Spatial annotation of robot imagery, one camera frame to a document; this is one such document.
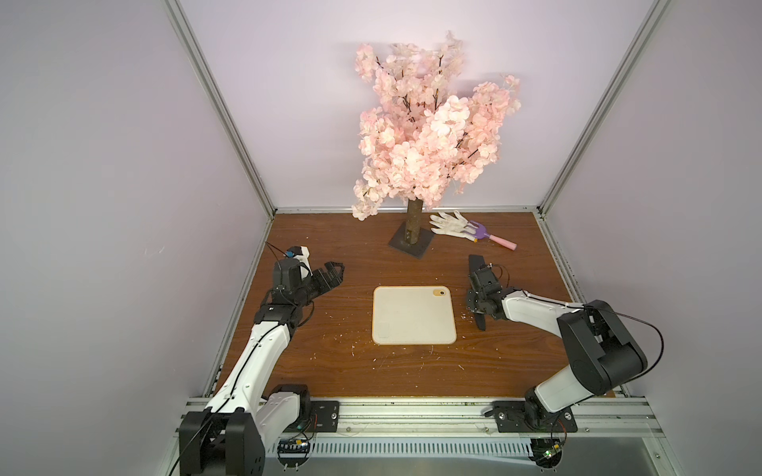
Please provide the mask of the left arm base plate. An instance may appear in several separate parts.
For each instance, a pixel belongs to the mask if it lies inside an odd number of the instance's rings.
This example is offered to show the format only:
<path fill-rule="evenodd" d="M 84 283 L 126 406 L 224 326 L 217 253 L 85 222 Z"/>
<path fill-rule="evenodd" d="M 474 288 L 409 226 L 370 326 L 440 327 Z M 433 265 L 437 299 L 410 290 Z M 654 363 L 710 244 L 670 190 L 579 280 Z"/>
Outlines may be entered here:
<path fill-rule="evenodd" d="M 334 434 L 339 429 L 339 416 L 341 415 L 341 403 L 339 401 L 317 400 L 310 404 L 310 411 L 299 416 L 292 422 L 285 432 L 296 434 L 303 432 L 310 434 Z"/>

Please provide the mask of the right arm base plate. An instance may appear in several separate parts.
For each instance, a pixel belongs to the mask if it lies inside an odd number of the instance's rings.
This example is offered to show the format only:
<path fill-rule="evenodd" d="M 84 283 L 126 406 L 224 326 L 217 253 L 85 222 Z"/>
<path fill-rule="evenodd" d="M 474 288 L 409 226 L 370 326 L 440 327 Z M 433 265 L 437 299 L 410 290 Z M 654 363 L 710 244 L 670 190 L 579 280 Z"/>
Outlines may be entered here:
<path fill-rule="evenodd" d="M 524 400 L 495 401 L 483 413 L 496 423 L 498 432 L 560 432 L 579 430 L 572 409 L 549 413 L 542 406 Z"/>

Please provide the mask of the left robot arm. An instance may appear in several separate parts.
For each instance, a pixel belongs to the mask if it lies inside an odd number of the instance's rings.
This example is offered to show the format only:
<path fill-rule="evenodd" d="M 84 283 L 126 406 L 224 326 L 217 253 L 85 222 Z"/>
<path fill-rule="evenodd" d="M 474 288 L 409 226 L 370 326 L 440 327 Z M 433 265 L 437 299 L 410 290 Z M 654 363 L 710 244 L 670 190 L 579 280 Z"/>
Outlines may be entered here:
<path fill-rule="evenodd" d="M 309 321 L 306 307 L 343 283 L 345 266 L 329 261 L 314 269 L 305 247 L 276 261 L 272 285 L 254 317 L 250 337 L 230 374 L 206 406 L 185 414 L 172 475 L 260 475 L 267 450 L 290 426 L 312 420 L 304 385 L 264 394 L 281 355 Z"/>

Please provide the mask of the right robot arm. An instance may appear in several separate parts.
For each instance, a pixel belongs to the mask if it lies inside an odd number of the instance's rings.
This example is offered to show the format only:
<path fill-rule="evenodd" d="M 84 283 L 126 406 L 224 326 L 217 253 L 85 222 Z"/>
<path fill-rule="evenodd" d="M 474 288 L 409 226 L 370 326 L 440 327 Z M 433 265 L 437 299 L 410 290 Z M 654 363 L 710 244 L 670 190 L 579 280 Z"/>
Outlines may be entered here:
<path fill-rule="evenodd" d="M 486 319 L 491 317 L 533 326 L 563 343 L 567 366 L 527 391 L 518 412 L 523 426 L 531 432 L 550 432 L 558 424 L 565 428 L 571 406 L 648 375 L 663 359 L 666 342 L 662 331 L 648 321 L 631 317 L 653 329 L 659 338 L 659 354 L 650 364 L 622 322 L 627 315 L 606 301 L 567 303 L 504 287 L 493 266 L 476 255 L 468 262 L 468 281 L 466 308 L 479 330 L 486 330 Z"/>

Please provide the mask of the cream cutting board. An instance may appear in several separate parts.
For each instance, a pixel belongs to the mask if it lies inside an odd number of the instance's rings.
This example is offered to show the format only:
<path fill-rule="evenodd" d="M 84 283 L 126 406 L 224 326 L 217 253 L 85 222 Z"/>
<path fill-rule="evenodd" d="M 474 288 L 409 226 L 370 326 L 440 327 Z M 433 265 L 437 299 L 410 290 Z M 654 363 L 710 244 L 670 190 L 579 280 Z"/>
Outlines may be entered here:
<path fill-rule="evenodd" d="M 377 287 L 372 339 L 379 345 L 449 345 L 456 341 L 452 295 L 443 286 Z"/>

